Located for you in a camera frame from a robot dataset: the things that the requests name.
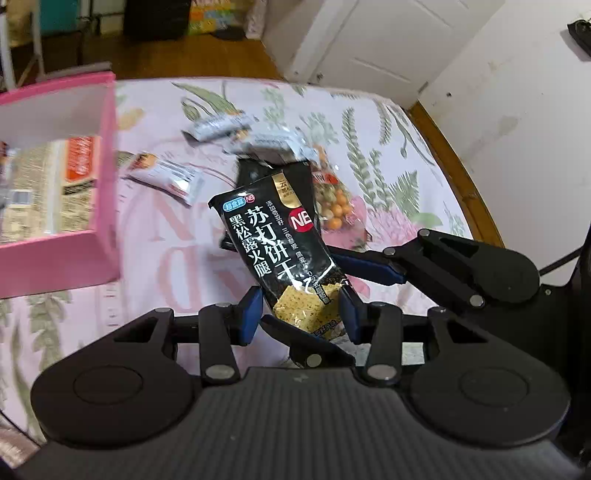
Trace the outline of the clear bag orange nut snacks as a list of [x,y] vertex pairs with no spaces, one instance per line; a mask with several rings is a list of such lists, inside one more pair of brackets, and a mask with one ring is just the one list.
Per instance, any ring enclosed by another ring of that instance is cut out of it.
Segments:
[[332,171],[329,164],[311,163],[312,185],[315,192],[315,210],[322,230],[345,233],[359,229],[363,222],[353,206],[353,195]]

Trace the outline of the black soda cracker packet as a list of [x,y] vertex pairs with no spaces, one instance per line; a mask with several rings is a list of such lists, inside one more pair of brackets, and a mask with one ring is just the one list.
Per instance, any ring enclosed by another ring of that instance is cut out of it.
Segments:
[[308,161],[269,167],[240,159],[235,189],[215,195],[208,206],[221,218],[274,317],[325,340],[344,334],[339,291],[349,279],[318,232]]

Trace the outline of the white snack bar wrapper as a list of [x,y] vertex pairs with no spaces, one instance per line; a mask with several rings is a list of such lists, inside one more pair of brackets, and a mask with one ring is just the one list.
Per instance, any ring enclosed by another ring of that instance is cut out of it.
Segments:
[[135,155],[124,177],[163,191],[187,207],[194,205],[204,186],[204,174],[197,167],[152,153]]
[[256,121],[256,117],[245,113],[223,113],[194,121],[181,133],[191,141],[204,143],[249,129]]
[[297,130],[249,130],[232,136],[223,151],[273,165],[318,161],[318,151]]

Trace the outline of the beige cracker pack orange label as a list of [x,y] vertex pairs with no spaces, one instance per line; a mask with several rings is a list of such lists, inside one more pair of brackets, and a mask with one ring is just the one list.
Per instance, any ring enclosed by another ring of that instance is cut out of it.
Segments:
[[86,230],[92,218],[101,138],[71,137],[1,157],[1,242]]

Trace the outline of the floral bed sheet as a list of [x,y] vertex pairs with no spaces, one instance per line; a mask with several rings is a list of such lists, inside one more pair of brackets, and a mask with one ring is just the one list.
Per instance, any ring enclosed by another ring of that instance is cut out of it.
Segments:
[[130,180],[118,185],[119,280],[1,303],[1,411],[31,437],[41,435],[29,395],[42,370],[159,306],[194,314],[232,302],[252,286],[235,253],[219,246],[221,219],[208,208],[231,190],[238,161],[221,144],[191,145],[183,131],[197,117],[242,110],[267,130],[298,130],[322,151],[348,224],[325,231],[331,245],[380,250],[433,228],[470,237],[444,173],[407,113],[393,101],[287,83],[230,79],[125,81],[116,87],[120,163],[140,152],[190,163],[204,185],[185,207]]

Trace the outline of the white door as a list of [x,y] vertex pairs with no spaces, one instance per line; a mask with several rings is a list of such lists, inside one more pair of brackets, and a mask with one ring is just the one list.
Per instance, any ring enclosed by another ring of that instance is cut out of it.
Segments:
[[315,14],[283,67],[290,81],[376,93],[403,107],[467,46],[501,1],[301,1]]

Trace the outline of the pink cardboard box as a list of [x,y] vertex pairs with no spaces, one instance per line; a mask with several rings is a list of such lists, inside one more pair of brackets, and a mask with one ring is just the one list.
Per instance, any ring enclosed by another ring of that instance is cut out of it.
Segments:
[[1,221],[2,297],[119,278],[115,138],[111,72],[2,94],[1,139],[17,151]]

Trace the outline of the white patterned bag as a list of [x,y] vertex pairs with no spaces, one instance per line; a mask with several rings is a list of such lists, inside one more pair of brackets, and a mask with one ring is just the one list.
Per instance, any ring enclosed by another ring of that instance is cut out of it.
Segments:
[[267,0],[253,0],[245,19],[245,37],[260,40],[266,28]]

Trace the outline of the colourful gift bag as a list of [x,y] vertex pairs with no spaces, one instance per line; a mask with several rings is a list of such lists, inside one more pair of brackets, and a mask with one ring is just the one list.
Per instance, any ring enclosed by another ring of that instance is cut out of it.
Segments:
[[242,29],[251,8],[252,1],[249,0],[192,0],[187,34],[211,34],[228,28]]

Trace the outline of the black suitcase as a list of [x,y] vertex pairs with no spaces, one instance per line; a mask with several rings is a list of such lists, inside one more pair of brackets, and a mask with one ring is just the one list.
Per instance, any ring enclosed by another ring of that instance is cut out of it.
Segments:
[[188,28],[188,0],[126,0],[123,38],[128,43],[177,40]]

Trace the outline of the teal bag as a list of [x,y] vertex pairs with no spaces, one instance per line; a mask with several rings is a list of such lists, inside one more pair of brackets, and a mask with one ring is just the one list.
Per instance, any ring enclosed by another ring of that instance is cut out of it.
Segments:
[[77,29],[78,0],[40,0],[39,12],[43,35],[72,32]]

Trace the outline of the white frame side table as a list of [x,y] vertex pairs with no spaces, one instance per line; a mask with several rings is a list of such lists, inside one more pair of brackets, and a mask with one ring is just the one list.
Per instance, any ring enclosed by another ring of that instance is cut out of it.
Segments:
[[33,82],[109,71],[109,61],[85,60],[89,36],[101,34],[104,16],[92,1],[79,1],[77,29],[43,35],[39,1],[1,3],[1,91],[16,90]]

